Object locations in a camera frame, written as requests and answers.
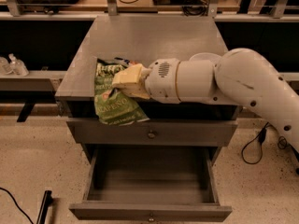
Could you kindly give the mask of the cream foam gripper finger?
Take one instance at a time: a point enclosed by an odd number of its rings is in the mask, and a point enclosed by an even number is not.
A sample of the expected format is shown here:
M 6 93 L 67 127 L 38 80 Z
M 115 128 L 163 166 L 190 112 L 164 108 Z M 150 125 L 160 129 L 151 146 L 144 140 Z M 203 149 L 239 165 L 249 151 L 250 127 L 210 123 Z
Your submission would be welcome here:
M 149 99 L 145 89 L 145 79 L 149 74 L 150 70 L 141 63 L 131 65 L 113 77 L 112 87 L 120 89 L 129 97 Z

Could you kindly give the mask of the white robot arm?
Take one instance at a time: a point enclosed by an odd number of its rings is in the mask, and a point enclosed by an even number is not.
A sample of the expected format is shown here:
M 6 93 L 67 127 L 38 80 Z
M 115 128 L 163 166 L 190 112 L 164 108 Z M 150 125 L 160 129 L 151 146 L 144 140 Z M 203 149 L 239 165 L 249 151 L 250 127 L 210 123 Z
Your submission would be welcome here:
M 196 54 L 188 61 L 134 64 L 113 77 L 130 97 L 164 104 L 241 105 L 266 119 L 299 151 L 299 96 L 264 56 L 232 49 L 223 56 Z

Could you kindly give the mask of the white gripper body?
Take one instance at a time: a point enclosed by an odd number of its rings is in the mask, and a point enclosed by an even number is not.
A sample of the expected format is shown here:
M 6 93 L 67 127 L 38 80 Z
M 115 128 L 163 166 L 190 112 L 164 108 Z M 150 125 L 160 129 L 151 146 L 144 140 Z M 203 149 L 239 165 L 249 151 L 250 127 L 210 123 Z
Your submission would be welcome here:
M 163 104 L 179 104 L 176 91 L 176 74 L 179 60 L 159 59 L 149 68 L 149 75 L 145 79 L 145 88 L 150 98 Z

